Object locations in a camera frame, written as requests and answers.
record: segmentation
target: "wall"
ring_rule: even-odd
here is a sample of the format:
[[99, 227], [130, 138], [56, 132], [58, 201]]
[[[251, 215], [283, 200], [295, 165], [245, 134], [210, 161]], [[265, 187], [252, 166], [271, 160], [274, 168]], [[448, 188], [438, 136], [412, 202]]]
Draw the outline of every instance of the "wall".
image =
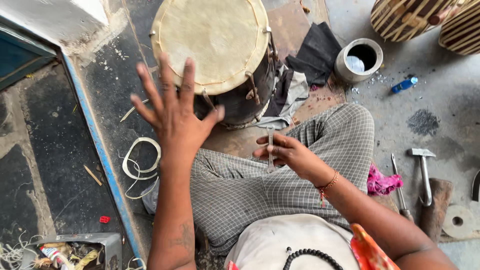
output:
[[0, 15], [61, 47], [108, 25], [100, 0], [0, 0]]

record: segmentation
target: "dholak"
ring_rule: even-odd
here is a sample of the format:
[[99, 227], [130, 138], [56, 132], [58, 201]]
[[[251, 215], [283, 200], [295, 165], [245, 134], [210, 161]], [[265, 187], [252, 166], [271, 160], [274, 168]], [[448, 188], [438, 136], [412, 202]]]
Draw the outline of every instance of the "dholak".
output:
[[462, 55], [480, 53], [480, 0], [465, 1], [458, 15], [442, 26], [438, 43]]
[[370, 22], [373, 29], [391, 41], [406, 41], [427, 31], [428, 19], [458, 0], [377, 0]]
[[165, 0], [150, 37], [155, 58], [168, 54], [177, 86], [186, 58], [195, 61], [199, 118], [211, 110], [210, 100], [225, 106], [222, 123], [230, 128], [248, 126], [266, 111], [276, 50], [269, 47], [272, 37], [261, 0]]

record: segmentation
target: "checkered lungi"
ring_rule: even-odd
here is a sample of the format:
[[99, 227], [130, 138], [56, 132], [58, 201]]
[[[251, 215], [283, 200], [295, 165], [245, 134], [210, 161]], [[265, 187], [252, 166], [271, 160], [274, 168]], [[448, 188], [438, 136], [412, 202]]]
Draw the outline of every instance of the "checkered lungi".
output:
[[[373, 119], [352, 103], [330, 108], [296, 126], [287, 136], [367, 192], [373, 154]], [[348, 228], [348, 222], [309, 181], [288, 166], [268, 174], [264, 162], [200, 149], [192, 167], [193, 220], [208, 236], [212, 254], [226, 256], [252, 222], [277, 215], [308, 213]]]

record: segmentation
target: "drum head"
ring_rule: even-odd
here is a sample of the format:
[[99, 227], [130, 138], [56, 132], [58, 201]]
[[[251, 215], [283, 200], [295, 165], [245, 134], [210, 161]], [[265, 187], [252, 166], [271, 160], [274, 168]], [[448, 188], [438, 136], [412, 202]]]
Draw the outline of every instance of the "drum head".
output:
[[156, 59], [168, 54], [174, 83], [181, 85], [187, 57], [195, 61], [195, 93], [232, 90], [262, 61], [270, 35], [261, 0], [165, 0], [152, 25]]

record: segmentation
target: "blue plastic bottle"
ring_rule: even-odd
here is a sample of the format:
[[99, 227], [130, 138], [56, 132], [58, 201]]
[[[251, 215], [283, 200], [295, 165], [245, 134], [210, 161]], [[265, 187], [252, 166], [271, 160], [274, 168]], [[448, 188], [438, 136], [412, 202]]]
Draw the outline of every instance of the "blue plastic bottle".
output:
[[399, 83], [398, 85], [392, 87], [392, 92], [394, 92], [395, 94], [400, 93], [400, 91], [409, 89], [410, 87], [412, 87], [414, 84], [417, 83], [417, 81], [418, 81], [417, 77], [411, 77], [410, 79], [407, 79]]

